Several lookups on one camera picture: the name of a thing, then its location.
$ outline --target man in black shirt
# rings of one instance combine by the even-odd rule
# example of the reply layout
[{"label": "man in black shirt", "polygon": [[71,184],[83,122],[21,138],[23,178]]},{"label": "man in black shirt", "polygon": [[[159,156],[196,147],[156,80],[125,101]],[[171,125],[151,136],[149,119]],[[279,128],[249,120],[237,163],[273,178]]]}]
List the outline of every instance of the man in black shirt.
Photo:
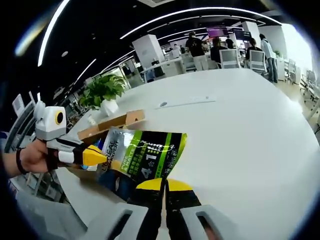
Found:
[{"label": "man in black shirt", "polygon": [[247,59],[247,60],[250,60],[250,51],[251,50],[262,52],[262,50],[256,46],[257,42],[253,37],[250,39],[249,43],[251,44],[251,46],[248,47],[248,49],[246,50],[246,54],[245,54],[245,59]]},{"label": "man in black shirt", "polygon": [[220,59],[220,50],[227,49],[224,46],[220,46],[220,39],[219,37],[216,37],[212,40],[213,47],[210,49],[210,56],[212,61],[216,61],[217,63],[221,63]]},{"label": "man in black shirt", "polygon": [[228,36],[226,37],[225,43],[228,49],[234,48],[234,41],[232,41]]},{"label": "man in black shirt", "polygon": [[187,52],[190,52],[194,65],[198,71],[208,70],[209,65],[204,52],[204,44],[202,41],[196,37],[195,32],[189,33],[189,39],[185,43]]}]

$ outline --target table surface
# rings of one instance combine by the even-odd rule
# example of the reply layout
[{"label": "table surface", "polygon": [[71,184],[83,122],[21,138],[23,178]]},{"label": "table surface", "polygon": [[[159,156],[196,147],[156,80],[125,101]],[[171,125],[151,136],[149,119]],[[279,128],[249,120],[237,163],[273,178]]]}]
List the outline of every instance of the table surface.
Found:
[{"label": "table surface", "polygon": [[[203,96],[215,101],[157,109]],[[222,213],[236,239],[288,239],[306,218],[320,189],[319,144],[296,104],[257,73],[177,75],[130,89],[117,103],[115,115],[145,110],[137,128],[188,134],[169,177],[191,185],[203,205]],[[84,120],[73,132],[87,127]],[[65,168],[57,174],[86,225],[119,201]]]}]

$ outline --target screen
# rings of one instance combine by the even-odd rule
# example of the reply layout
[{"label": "screen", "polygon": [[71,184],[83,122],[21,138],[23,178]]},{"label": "screen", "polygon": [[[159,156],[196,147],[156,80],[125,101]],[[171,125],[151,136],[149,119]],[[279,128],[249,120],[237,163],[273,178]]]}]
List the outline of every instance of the screen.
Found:
[{"label": "screen", "polygon": [[214,26],[206,29],[210,38],[229,36],[225,26]]},{"label": "screen", "polygon": [[234,31],[237,40],[250,41],[251,33],[249,31]]}]

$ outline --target potted plant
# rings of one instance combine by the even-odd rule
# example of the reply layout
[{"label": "potted plant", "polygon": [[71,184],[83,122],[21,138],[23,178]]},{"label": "potted plant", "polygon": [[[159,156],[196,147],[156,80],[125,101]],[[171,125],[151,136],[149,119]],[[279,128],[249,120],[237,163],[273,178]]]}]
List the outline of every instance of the potted plant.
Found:
[{"label": "potted plant", "polygon": [[275,55],[277,55],[279,58],[281,58],[281,53],[280,53],[280,51],[274,50],[273,52],[275,53]]},{"label": "potted plant", "polygon": [[119,107],[117,95],[125,92],[125,80],[115,74],[109,74],[91,82],[83,92],[79,104],[91,109],[100,109],[105,115],[114,113]]}]

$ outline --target purple screen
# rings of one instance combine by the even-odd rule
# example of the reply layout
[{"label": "purple screen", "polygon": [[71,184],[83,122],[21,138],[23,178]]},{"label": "purple screen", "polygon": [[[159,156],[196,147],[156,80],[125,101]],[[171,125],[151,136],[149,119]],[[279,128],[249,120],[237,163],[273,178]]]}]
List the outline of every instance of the purple screen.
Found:
[{"label": "purple screen", "polygon": [[229,36],[225,26],[215,26],[206,29],[210,38]]}]

